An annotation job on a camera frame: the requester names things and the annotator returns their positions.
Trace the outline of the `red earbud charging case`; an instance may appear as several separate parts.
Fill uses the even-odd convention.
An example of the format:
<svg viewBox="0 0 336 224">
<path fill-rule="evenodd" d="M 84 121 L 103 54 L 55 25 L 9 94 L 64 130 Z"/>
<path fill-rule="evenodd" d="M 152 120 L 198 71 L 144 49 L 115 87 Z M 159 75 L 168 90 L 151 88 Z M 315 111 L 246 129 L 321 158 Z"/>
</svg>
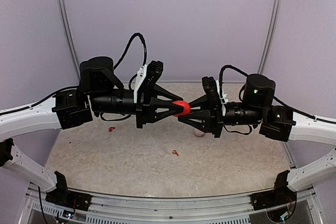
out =
<svg viewBox="0 0 336 224">
<path fill-rule="evenodd" d="M 174 101 L 173 104 L 179 106 L 179 108 L 180 108 L 180 112 L 175 114 L 174 115 L 175 117 L 178 118 L 180 116 L 185 116 L 185 115 L 190 114 L 191 107 L 190 107 L 189 103 L 187 103 L 185 101 L 182 101 L 182 100 L 177 100 L 177 101 Z"/>
</svg>

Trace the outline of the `pink earbud charging case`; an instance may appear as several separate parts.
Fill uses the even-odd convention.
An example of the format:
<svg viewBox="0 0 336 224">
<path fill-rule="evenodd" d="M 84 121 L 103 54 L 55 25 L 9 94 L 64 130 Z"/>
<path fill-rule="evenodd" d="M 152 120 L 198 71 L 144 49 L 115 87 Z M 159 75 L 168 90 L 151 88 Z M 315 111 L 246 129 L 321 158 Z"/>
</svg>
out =
<svg viewBox="0 0 336 224">
<path fill-rule="evenodd" d="M 194 130 L 194 135 L 195 135 L 196 137 L 203 137 L 203 136 L 205 135 L 205 133 L 202 132 L 202 131 L 200 131 L 200 130 L 195 129 L 195 130 Z"/>
</svg>

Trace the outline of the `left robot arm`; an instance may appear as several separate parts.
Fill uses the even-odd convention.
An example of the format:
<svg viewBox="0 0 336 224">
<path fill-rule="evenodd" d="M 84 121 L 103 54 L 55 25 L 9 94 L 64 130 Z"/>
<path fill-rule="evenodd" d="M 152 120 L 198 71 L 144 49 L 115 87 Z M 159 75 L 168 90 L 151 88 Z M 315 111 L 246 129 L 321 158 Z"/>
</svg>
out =
<svg viewBox="0 0 336 224">
<path fill-rule="evenodd" d="M 99 56 L 80 64 L 80 83 L 63 88 L 38 101 L 1 111 L 1 167 L 23 175 L 42 191 L 52 192 L 60 204 L 73 201 L 65 177 L 49 172 L 27 157 L 13 138 L 42 130 L 66 130 L 91 122 L 105 113 L 135 115 L 136 126 L 155 123 L 168 116 L 189 113 L 182 98 L 157 85 L 163 63 L 142 65 L 134 90 L 126 89 L 114 74 L 113 60 Z"/>
</svg>

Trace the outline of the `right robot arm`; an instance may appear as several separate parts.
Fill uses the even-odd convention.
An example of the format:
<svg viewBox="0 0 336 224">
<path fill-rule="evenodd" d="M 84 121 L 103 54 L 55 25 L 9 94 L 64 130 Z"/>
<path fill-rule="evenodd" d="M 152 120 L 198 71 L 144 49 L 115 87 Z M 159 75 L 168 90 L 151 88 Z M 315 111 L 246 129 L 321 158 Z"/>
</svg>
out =
<svg viewBox="0 0 336 224">
<path fill-rule="evenodd" d="M 184 106 L 177 115 L 180 122 L 215 137 L 227 126 L 246 125 L 272 140 L 335 145 L 334 119 L 308 115 L 282 102 L 273 105 L 276 84 L 263 75 L 247 75 L 240 102 L 229 102 L 213 78 L 204 77 L 202 85 L 205 95 Z"/>
</svg>

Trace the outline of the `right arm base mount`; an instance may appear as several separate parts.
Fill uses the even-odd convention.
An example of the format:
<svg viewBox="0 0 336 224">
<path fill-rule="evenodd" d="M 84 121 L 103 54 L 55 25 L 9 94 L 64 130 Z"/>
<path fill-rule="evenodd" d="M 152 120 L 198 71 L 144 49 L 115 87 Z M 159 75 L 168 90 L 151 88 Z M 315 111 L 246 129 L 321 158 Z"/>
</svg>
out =
<svg viewBox="0 0 336 224">
<path fill-rule="evenodd" d="M 279 173 L 272 189 L 251 194 L 250 200 L 254 210 L 272 208 L 297 200 L 297 193 L 288 187 L 289 172 L 290 170 L 286 170 Z"/>
</svg>

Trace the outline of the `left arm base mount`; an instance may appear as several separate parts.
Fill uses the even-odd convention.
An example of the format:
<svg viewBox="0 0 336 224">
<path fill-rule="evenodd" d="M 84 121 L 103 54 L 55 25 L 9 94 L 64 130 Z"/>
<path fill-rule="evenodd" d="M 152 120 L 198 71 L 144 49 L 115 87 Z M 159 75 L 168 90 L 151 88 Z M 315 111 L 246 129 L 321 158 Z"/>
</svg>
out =
<svg viewBox="0 0 336 224">
<path fill-rule="evenodd" d="M 65 176 L 58 171 L 54 174 L 56 175 L 56 188 L 46 193 L 46 201 L 74 210 L 88 211 L 92 196 L 69 190 Z"/>
</svg>

